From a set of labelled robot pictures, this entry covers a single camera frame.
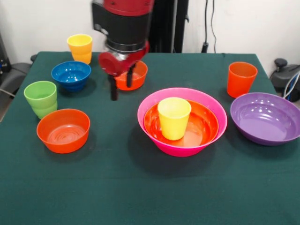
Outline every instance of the bowl rim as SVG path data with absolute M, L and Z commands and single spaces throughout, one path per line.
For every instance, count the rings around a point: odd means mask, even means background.
M 144 62 L 141 61 L 141 60 L 138 61 L 138 62 L 140 62 L 140 63 L 146 68 L 146 72 L 145 72 L 145 74 L 144 74 L 143 76 L 140 76 L 140 77 L 138 77 L 138 78 L 133 78 L 132 81 L 138 81 L 138 80 L 141 80 L 141 79 L 143 79 L 143 78 L 147 75 L 147 73 L 148 73 L 148 66 L 147 66 L 147 64 L 144 63 Z M 119 81 L 126 81 L 126 79 L 122 79 L 121 76 L 122 76 L 123 74 L 127 74 L 127 73 L 128 73 L 128 71 L 122 73 L 120 76 L 117 76 L 117 77 L 116 77 L 116 80 L 119 80 Z
M 148 95 L 148 96 L 140 103 L 140 105 L 139 105 L 139 107 L 138 107 L 138 110 L 137 110 L 137 113 L 139 113 L 139 111 L 140 111 L 141 104 L 142 104 L 144 101 L 146 101 L 146 100 L 148 100 L 149 98 L 151 98 L 155 93 L 160 92 L 160 91 L 165 91 L 165 90 L 172 90 L 172 89 L 192 90 L 192 91 L 194 91 L 194 92 L 199 92 L 199 93 L 201 93 L 201 94 L 203 94 L 203 95 L 208 96 L 209 98 L 212 98 L 212 99 L 215 101 L 215 103 L 222 109 L 222 114 L 225 116 L 225 122 L 224 122 L 225 126 L 224 126 L 224 129 L 223 129 L 223 130 L 220 130 L 220 122 L 219 122 L 219 120 L 218 120 L 220 134 L 219 134 L 219 135 L 217 134 L 217 136 L 216 136 L 213 140 L 211 140 L 210 142 L 208 142 L 208 143 L 206 143 L 206 144 L 199 145 L 199 146 L 195 146 L 195 147 L 178 147 L 178 146 L 174 146 L 174 145 L 170 145 L 170 144 L 163 143 L 163 142 L 159 141 L 158 139 L 152 137 L 152 136 L 145 130 L 145 126 L 144 126 L 144 122 L 143 122 L 144 119 L 142 120 L 142 124 L 140 124 L 139 119 L 138 119 L 138 123 L 139 123 L 140 127 L 142 128 L 142 130 L 144 131 L 144 133 L 145 133 L 150 139 L 155 140 L 157 143 L 162 144 L 162 145 L 164 145 L 164 146 L 166 146 L 166 147 L 169 147 L 169 148 L 180 148 L 180 149 L 182 149 L 182 150 L 196 150 L 196 149 L 199 149 L 199 148 L 205 148 L 205 147 L 207 147 L 208 145 L 214 143 L 214 142 L 217 141 L 220 137 L 223 136 L 224 132 L 225 132 L 226 129 L 227 129 L 227 125 L 228 125 L 228 118 L 227 118 L 226 110 L 224 109 L 224 107 L 223 107 L 223 106 L 222 106 L 222 105 L 221 105 L 214 97 L 212 97 L 212 96 L 210 96 L 209 94 L 206 94 L 206 93 L 204 93 L 204 92 L 202 92 L 202 91 L 196 90 L 196 89 L 192 89 L 192 88 L 182 88 L 182 87 L 173 87 L 173 88 L 165 88 L 165 89 L 161 89 L 161 90 L 155 91 L 155 92 L 151 93 L 150 95 Z
M 255 135 L 252 135 L 252 134 L 249 134 L 247 131 L 245 131 L 244 129 L 242 129 L 236 119 L 233 117 L 233 105 L 236 103 L 236 101 L 239 99 L 239 98 L 243 98 L 245 96 L 248 96 L 248 95 L 264 95 L 264 96 L 271 96 L 272 98 L 277 98 L 277 99 L 281 99 L 282 101 L 286 102 L 287 104 L 291 105 L 293 108 L 295 108 L 296 110 L 299 111 L 299 115 L 300 115 L 300 109 L 295 106 L 293 103 L 283 99 L 282 97 L 280 96 L 277 96 L 277 95 L 274 95 L 274 94 L 270 94 L 270 93 L 265 93 L 265 92 L 251 92 L 251 93 L 246 93 L 246 94 L 243 94 L 239 97 L 237 97 L 232 103 L 231 103 L 231 106 L 230 106 L 230 116 L 235 124 L 235 126 L 237 126 L 238 129 L 242 130 L 243 132 L 245 132 L 247 135 L 250 135 L 251 137 L 254 137 L 258 140 L 261 140 L 261 141 L 265 141 L 265 142 L 269 142 L 269 143 L 285 143 L 285 142 L 289 142 L 289 141 L 292 141 L 292 140 L 295 140 L 296 138 L 298 138 L 300 135 L 295 135 L 293 138 L 289 138 L 289 139 L 283 139 L 281 141 L 274 141 L 274 140 L 268 140 L 268 139 L 262 139 L 261 137 L 258 137 L 258 136 L 255 136 Z
M 79 63 L 79 64 L 84 64 L 85 66 L 88 66 L 89 72 L 86 74 L 85 77 L 81 78 L 80 80 L 77 80 L 77 81 L 69 81 L 69 82 L 60 81 L 60 80 L 56 79 L 56 78 L 53 76 L 53 71 L 54 71 L 57 67 L 59 67 L 59 66 L 61 66 L 61 65 L 63 65 L 63 64 L 71 63 L 71 62 L 72 62 L 72 63 L 75 62 L 75 63 Z M 87 64 L 87 63 L 85 63 L 85 62 L 80 62 L 80 61 L 66 61 L 66 62 L 62 62 L 62 63 L 56 65 L 56 66 L 52 69 L 52 71 L 51 71 L 51 77 L 52 77 L 55 81 L 57 81 L 57 82 L 59 82 L 59 83 L 75 83 L 75 82 L 82 81 L 82 80 L 86 79 L 87 77 L 89 77 L 90 74 L 91 74 L 91 72 L 92 72 L 92 68 L 90 67 L 89 64 Z
M 83 134 L 81 137 L 79 137 L 79 138 L 76 139 L 75 141 L 71 141 L 71 142 L 68 142 L 68 143 L 62 143 L 62 144 L 56 144 L 56 143 L 47 142 L 47 141 L 45 141 L 43 138 L 40 137 L 40 135 L 38 134 L 38 128 L 39 128 L 39 126 L 41 126 L 41 122 L 43 121 L 44 118 L 46 118 L 47 116 L 49 116 L 49 115 L 51 115 L 51 114 L 55 114 L 55 113 L 57 113 L 57 112 L 61 112 L 61 111 L 69 111 L 69 110 L 72 110 L 72 111 L 78 111 L 78 112 L 82 113 L 82 114 L 88 119 L 88 122 L 89 122 L 88 128 L 87 128 L 87 130 L 84 132 L 84 134 Z M 49 113 L 49 114 L 46 115 L 44 118 L 42 118 L 41 121 L 40 121 L 40 122 L 38 123 L 38 125 L 37 125 L 37 136 L 39 137 L 39 139 L 40 139 L 42 142 L 44 142 L 44 143 L 46 143 L 46 144 L 54 144 L 54 145 L 65 145 L 65 144 L 70 144 L 70 143 L 73 143 L 73 142 L 78 141 L 80 138 L 82 138 L 83 136 L 85 136 L 85 135 L 89 132 L 89 130 L 90 130 L 90 118 L 89 118 L 89 116 L 88 116 L 85 112 L 83 112 L 83 111 L 81 111 L 81 110 L 78 110 L 78 109 L 71 109 L 71 108 L 68 108 L 68 109 L 59 109 L 59 110 L 56 110 L 56 111 L 54 111 L 54 112 Z

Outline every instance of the cable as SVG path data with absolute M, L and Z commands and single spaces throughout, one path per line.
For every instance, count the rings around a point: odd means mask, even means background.
M 208 0 L 206 0 L 206 4 L 205 4 L 205 42 L 202 45 L 202 50 L 201 53 L 207 53 L 207 49 L 208 49 L 208 43 L 207 43 L 207 4 L 208 4 Z
M 207 43 L 207 19 L 206 19 L 206 15 L 207 15 L 207 4 L 208 4 L 208 0 L 206 0 L 206 3 L 205 3 L 205 42 Z
M 212 14 L 211 14 L 211 21 L 210 21 L 210 24 L 211 24 L 211 31 L 212 31 L 212 34 L 215 38 L 215 44 L 214 44 L 214 53 L 216 53 L 216 44 L 217 44 L 217 37 L 215 35 L 215 32 L 214 32 L 214 28 L 212 26 L 212 20 L 214 18 L 214 13 L 215 13 L 215 0 L 212 0 Z
M 10 92 L 8 92 L 8 91 L 6 91 L 6 90 L 3 90 L 3 89 L 1 89 L 1 88 L 0 88 L 0 91 L 4 92 L 4 93 L 6 93 L 6 94 L 8 94 L 8 95 L 10 95 L 10 96 L 12 96 L 12 97 L 15 97 L 14 94 L 12 94 L 12 93 L 10 93 Z
M 286 84 L 285 86 L 285 91 L 283 92 L 283 98 L 285 99 L 287 96 L 289 96 L 289 94 L 291 94 L 291 92 L 293 91 L 293 89 L 295 88 L 298 80 L 300 77 L 300 72 L 296 73 L 294 76 L 292 76 L 292 78 L 289 80 L 289 82 Z M 293 86 L 290 88 L 290 90 L 287 93 L 287 89 L 290 86 L 291 81 L 293 81 Z

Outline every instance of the green tablecloth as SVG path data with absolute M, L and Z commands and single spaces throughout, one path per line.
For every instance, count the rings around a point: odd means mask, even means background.
M 91 120 L 79 151 L 50 152 L 36 135 L 37 117 L 23 96 L 69 52 L 41 52 L 0 124 L 1 225 L 285 225 L 300 223 L 300 141 L 263 147 L 244 138 L 229 114 L 228 65 L 258 68 L 251 91 L 275 93 L 253 54 L 148 54 L 145 85 L 110 101 L 93 54 L 85 89 L 59 88 L 59 108 Z M 150 93 L 168 87 L 204 91 L 227 111 L 224 136 L 199 154 L 161 152 L 140 129 L 136 112 Z

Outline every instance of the cup rim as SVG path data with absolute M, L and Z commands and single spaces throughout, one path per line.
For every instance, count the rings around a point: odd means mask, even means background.
M 84 45 L 73 45 L 73 44 L 70 44 L 70 42 L 69 42 L 70 38 L 73 38 L 75 36 L 87 36 L 87 37 L 90 38 L 90 41 L 88 43 L 84 44 Z M 71 36 L 69 36 L 67 38 L 67 44 L 71 45 L 71 46 L 86 46 L 86 45 L 89 45 L 90 43 L 92 43 L 92 41 L 93 41 L 93 38 L 90 35 L 88 35 L 88 34 L 74 34 L 74 35 L 71 35 Z
M 253 68 L 255 69 L 255 74 L 252 75 L 252 76 L 241 76 L 241 75 L 238 75 L 238 74 L 234 73 L 234 72 L 230 69 L 230 67 L 231 67 L 233 64 L 236 64 L 236 63 L 246 64 L 246 65 L 249 65 L 249 66 L 253 67 Z M 240 78 L 244 78 L 244 79 L 256 77 L 257 74 L 258 74 L 258 69 L 256 68 L 256 66 L 254 66 L 253 64 L 251 64 L 251 63 L 249 63 L 249 62 L 243 62 L 243 61 L 233 62 L 233 63 L 231 63 L 231 64 L 229 65 L 228 69 L 229 69 L 229 71 L 230 71 L 233 75 L 238 76 L 238 77 L 240 77 Z
M 51 95 L 49 95 L 49 96 L 47 96 L 47 97 L 42 97 L 42 98 L 31 98 L 31 97 L 28 97 L 28 96 L 25 94 L 26 90 L 27 90 L 30 86 L 32 86 L 32 85 L 34 85 L 34 84 L 36 84 L 36 83 L 50 83 L 50 84 L 54 85 L 54 87 L 55 87 L 54 92 L 53 92 Z M 56 87 L 55 83 L 53 83 L 53 82 L 51 82 L 51 81 L 36 81 L 36 82 L 33 82 L 33 83 L 29 84 L 29 85 L 24 89 L 24 92 L 23 92 L 23 93 L 24 93 L 24 96 L 25 96 L 27 99 L 30 99 L 30 100 L 43 100 L 43 99 L 46 99 L 46 98 L 49 98 L 49 97 L 53 96 L 53 95 L 56 93 L 56 91 L 57 91 L 57 87 Z
M 161 102 L 165 101 L 166 99 L 170 99 L 170 98 L 176 98 L 176 99 L 179 99 L 180 101 L 184 100 L 185 102 L 187 102 L 187 104 L 188 104 L 188 112 L 185 113 L 185 114 L 182 115 L 182 116 L 174 116 L 174 117 L 169 117 L 169 116 L 167 116 L 165 113 L 162 113 L 162 112 L 159 110 L 159 105 L 161 104 Z M 178 119 L 182 119 L 182 118 L 188 116 L 188 115 L 191 113 L 191 111 L 192 111 L 192 106 L 191 106 L 191 104 L 190 104 L 187 100 L 185 100 L 185 99 L 183 99 L 183 98 L 180 98 L 180 97 L 167 97 L 167 98 L 161 100 L 161 101 L 158 103 L 158 105 L 157 105 L 157 110 L 158 110 L 158 112 L 159 112 L 160 114 L 162 114 L 163 116 L 165 116 L 165 117 L 167 117 L 167 118 L 169 118 L 169 119 L 178 120 Z

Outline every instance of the plastic bowl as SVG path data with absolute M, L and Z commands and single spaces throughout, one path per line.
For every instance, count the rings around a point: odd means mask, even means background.
M 152 137 L 144 127 L 145 114 L 153 105 L 169 97 L 179 97 L 186 100 L 195 101 L 209 108 L 215 114 L 219 123 L 219 130 L 216 138 L 211 142 L 196 147 L 177 147 L 163 143 Z M 161 149 L 166 154 L 177 157 L 188 157 L 197 154 L 205 147 L 218 140 L 223 135 L 227 127 L 227 115 L 221 104 L 208 94 L 188 88 L 168 88 L 152 93 L 151 95 L 146 97 L 140 104 L 137 111 L 137 118 L 142 130 L 151 138 L 151 140 L 157 145 L 159 149 Z
M 168 140 L 162 134 L 158 103 L 152 106 L 144 117 L 146 131 L 157 140 L 177 147 L 196 147 L 211 142 L 218 134 L 219 123 L 215 114 L 207 107 L 195 101 L 188 100 L 191 113 L 183 138 Z
M 58 64 L 51 72 L 52 78 L 68 91 L 79 91 L 84 88 L 91 73 L 88 64 L 69 61 Z
M 70 153 L 87 141 L 90 119 L 77 109 L 61 109 L 45 116 L 37 125 L 37 135 L 56 153 Z
M 300 136 L 300 109 L 276 95 L 242 95 L 233 101 L 230 113 L 240 132 L 258 144 L 280 145 Z
M 130 88 L 127 87 L 127 72 L 125 72 L 116 77 L 117 88 L 120 90 L 136 90 L 142 87 L 145 83 L 147 72 L 147 65 L 142 61 L 138 61 L 132 74 L 132 86 Z

